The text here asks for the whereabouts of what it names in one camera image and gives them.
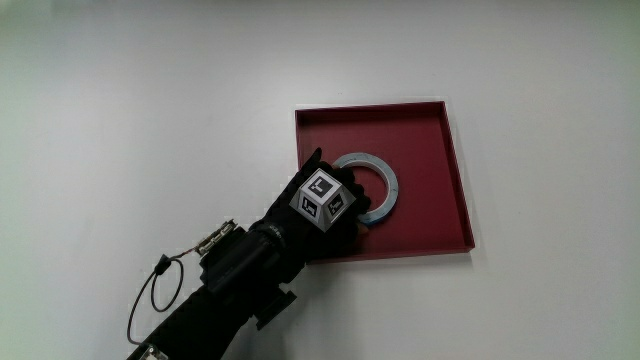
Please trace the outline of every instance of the glove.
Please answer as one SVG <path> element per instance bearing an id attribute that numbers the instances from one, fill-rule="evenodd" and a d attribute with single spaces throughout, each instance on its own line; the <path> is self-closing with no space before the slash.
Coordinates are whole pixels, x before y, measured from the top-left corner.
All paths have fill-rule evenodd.
<path id="1" fill-rule="evenodd" d="M 314 259 L 331 254 L 343 246 L 355 242 L 358 236 L 357 216 L 364 214 L 371 206 L 371 199 L 364 194 L 362 185 L 355 183 L 353 171 L 348 168 L 334 169 L 328 163 L 321 161 L 322 149 L 318 148 L 300 171 L 291 179 L 282 194 L 267 211 L 267 214 L 253 224 L 250 230 L 263 224 L 275 225 L 282 231 L 283 249 L 281 259 L 276 268 L 279 269 L 282 282 L 290 282 L 304 265 Z M 322 169 L 342 183 L 355 197 L 355 201 L 342 216 L 323 232 L 295 209 L 289 202 L 304 182 L 317 169 Z"/>

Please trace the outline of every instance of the metal ring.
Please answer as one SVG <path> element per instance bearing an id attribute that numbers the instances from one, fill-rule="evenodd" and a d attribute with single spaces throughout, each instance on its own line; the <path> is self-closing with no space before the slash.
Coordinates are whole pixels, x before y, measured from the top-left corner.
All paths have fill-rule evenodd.
<path id="1" fill-rule="evenodd" d="M 382 205 L 377 209 L 358 216 L 360 222 L 370 226 L 382 221 L 382 219 L 389 215 L 391 209 L 393 209 L 396 204 L 396 200 L 398 199 L 398 179 L 387 163 L 379 157 L 371 154 L 351 153 L 341 156 L 333 163 L 333 165 L 338 167 L 363 166 L 375 171 L 384 180 L 384 184 L 387 187 L 387 197 L 384 199 Z"/>

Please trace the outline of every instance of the white cube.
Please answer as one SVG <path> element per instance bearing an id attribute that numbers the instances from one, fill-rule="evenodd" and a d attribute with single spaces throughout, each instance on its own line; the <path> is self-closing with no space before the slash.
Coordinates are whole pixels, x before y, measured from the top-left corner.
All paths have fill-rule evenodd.
<path id="1" fill-rule="evenodd" d="M 326 232 L 354 201 L 344 185 L 318 169 L 296 191 L 289 205 Z"/>

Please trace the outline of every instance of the white surface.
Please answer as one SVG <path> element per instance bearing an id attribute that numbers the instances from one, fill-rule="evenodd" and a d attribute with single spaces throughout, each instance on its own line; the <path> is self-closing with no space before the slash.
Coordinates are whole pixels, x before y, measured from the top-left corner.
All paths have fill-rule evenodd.
<path id="1" fill-rule="evenodd" d="M 226 358 L 637 359 L 638 3 L 456 3 L 1 1 L 0 358 L 124 358 L 159 255 L 294 173 L 295 104 L 446 95 L 478 247 L 307 269 Z"/>

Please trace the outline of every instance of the finger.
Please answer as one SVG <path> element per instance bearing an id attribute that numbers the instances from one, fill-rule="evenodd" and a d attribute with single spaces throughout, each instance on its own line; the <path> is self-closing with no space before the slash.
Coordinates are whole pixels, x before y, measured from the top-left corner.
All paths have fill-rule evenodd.
<path id="1" fill-rule="evenodd" d="M 304 165 L 302 165 L 302 169 L 306 169 L 308 167 L 313 166 L 314 164 L 317 164 L 318 162 L 320 162 L 320 159 L 322 158 L 322 148 L 317 148 L 313 154 L 311 154 L 311 156 L 309 157 L 309 159 L 304 163 Z"/>
<path id="2" fill-rule="evenodd" d="M 360 184 L 348 184 L 347 189 L 349 189 L 356 198 L 364 196 L 364 187 Z"/>
<path id="3" fill-rule="evenodd" d="M 331 175 L 340 181 L 343 185 L 352 184 L 356 181 L 356 177 L 353 174 L 353 170 L 349 168 L 335 169 L 331 172 Z"/>
<path id="4" fill-rule="evenodd" d="M 356 223 L 356 225 L 358 226 L 358 235 L 364 235 L 369 232 L 369 228 L 363 223 Z"/>
<path id="5" fill-rule="evenodd" d="M 356 241 L 357 237 L 358 237 L 358 233 L 360 232 L 360 228 L 354 224 L 351 223 L 351 225 L 347 228 L 347 231 L 345 232 L 346 237 L 346 242 L 342 243 L 341 246 L 345 246 L 347 244 L 351 244 L 354 241 Z"/>
<path id="6" fill-rule="evenodd" d="M 366 214 L 367 210 L 369 210 L 369 207 L 371 207 L 371 199 L 368 196 L 362 195 L 353 205 L 356 214 Z"/>
<path id="7" fill-rule="evenodd" d="M 327 162 L 325 162 L 325 161 L 320 161 L 320 162 L 318 163 L 318 167 L 319 167 L 320 169 L 324 170 L 326 173 L 329 173 L 329 174 L 330 174 L 330 173 L 332 172 L 332 170 L 331 170 L 331 165 L 329 165 L 329 163 L 327 163 Z"/>

